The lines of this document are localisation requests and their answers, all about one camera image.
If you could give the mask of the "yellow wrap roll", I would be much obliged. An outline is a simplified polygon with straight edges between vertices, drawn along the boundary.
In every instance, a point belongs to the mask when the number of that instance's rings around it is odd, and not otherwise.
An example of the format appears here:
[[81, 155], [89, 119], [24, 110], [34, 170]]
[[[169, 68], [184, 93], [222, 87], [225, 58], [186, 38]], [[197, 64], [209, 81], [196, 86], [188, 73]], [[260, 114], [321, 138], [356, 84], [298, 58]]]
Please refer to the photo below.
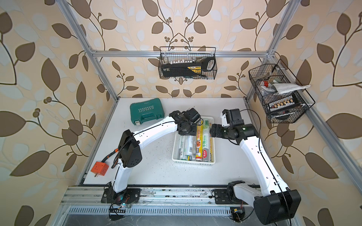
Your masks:
[[203, 125], [197, 126], [197, 136], [196, 136], [196, 161], [201, 162], [203, 159]]

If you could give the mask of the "white plastic basket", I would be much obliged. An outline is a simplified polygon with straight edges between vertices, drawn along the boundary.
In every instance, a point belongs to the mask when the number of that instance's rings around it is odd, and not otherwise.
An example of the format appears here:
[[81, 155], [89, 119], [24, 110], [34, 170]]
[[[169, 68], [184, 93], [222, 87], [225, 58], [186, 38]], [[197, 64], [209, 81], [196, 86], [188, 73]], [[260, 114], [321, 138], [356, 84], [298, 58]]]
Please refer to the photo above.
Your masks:
[[[212, 124], [214, 123], [214, 119], [213, 117], [210, 116], [203, 116], [201, 117], [202, 120], [208, 118], [210, 120], [210, 127], [212, 126]], [[179, 160], [179, 143], [180, 143], [180, 135], [178, 133], [176, 133], [175, 135], [175, 141], [174, 141], [174, 145], [173, 145], [173, 154], [172, 154], [172, 160], [174, 162], [178, 162], [178, 163], [190, 163], [190, 164], [197, 164], [197, 165], [213, 165], [215, 164], [216, 158], [215, 158], [215, 144], [214, 144], [214, 138], [210, 137], [210, 141], [211, 141], [211, 156], [212, 156], [212, 161], [210, 163], [208, 162], [197, 162], [197, 161], [187, 161], [186, 159], [184, 160]]]

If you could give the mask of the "clear plastic wrap roll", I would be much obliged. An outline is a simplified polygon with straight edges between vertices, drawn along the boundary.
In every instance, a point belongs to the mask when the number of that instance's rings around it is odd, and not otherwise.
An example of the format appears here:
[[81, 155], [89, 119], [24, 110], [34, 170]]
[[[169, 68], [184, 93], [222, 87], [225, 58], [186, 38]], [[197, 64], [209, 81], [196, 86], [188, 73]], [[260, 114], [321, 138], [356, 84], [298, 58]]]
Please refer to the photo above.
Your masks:
[[184, 160], [184, 147], [185, 147], [185, 136], [180, 136], [180, 143], [179, 143], [179, 160]]

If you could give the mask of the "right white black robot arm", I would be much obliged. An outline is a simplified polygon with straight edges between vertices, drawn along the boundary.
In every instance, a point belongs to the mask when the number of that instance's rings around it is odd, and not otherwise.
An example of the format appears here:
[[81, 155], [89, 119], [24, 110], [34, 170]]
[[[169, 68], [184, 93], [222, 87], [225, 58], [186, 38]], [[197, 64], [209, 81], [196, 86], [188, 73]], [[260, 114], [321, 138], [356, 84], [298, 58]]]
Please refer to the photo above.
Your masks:
[[210, 129], [211, 137], [231, 141], [246, 154], [259, 182], [259, 189], [244, 181], [230, 182], [226, 196], [229, 202], [249, 204], [263, 225], [294, 218], [301, 196], [281, 178], [261, 142], [260, 132], [245, 124], [239, 109], [223, 110], [222, 123]]

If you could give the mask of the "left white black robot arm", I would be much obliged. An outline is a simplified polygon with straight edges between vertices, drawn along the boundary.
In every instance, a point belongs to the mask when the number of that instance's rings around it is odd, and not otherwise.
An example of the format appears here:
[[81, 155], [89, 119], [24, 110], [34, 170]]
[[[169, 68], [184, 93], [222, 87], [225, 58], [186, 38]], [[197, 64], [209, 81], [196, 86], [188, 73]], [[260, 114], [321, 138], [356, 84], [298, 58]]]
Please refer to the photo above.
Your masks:
[[147, 145], [173, 132], [180, 136], [195, 136], [201, 121], [198, 111], [191, 108], [183, 112], [173, 111], [168, 117], [143, 130], [124, 131], [118, 148], [109, 155], [115, 157], [111, 168], [117, 168], [115, 178], [111, 182], [113, 191], [118, 194], [127, 188], [132, 169], [141, 162], [141, 151]]

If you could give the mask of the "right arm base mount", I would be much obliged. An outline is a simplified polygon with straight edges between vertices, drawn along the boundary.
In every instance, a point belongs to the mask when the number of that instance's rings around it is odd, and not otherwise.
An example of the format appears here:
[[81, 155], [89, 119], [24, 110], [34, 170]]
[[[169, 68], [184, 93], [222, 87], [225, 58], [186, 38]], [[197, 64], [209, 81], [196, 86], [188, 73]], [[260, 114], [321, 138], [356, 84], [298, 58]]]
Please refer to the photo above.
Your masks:
[[241, 205], [242, 200], [231, 196], [227, 189], [214, 189], [212, 195], [215, 198], [215, 203], [218, 205]]

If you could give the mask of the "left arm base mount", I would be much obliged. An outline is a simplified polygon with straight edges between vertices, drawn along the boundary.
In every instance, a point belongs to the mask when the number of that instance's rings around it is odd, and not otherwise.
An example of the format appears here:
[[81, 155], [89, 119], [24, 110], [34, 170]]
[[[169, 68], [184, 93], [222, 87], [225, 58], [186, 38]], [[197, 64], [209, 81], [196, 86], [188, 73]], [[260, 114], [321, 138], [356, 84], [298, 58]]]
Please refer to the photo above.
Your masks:
[[101, 197], [101, 203], [108, 204], [132, 204], [137, 203], [140, 198], [141, 189], [127, 188], [122, 192], [116, 193], [112, 187], [105, 187]]

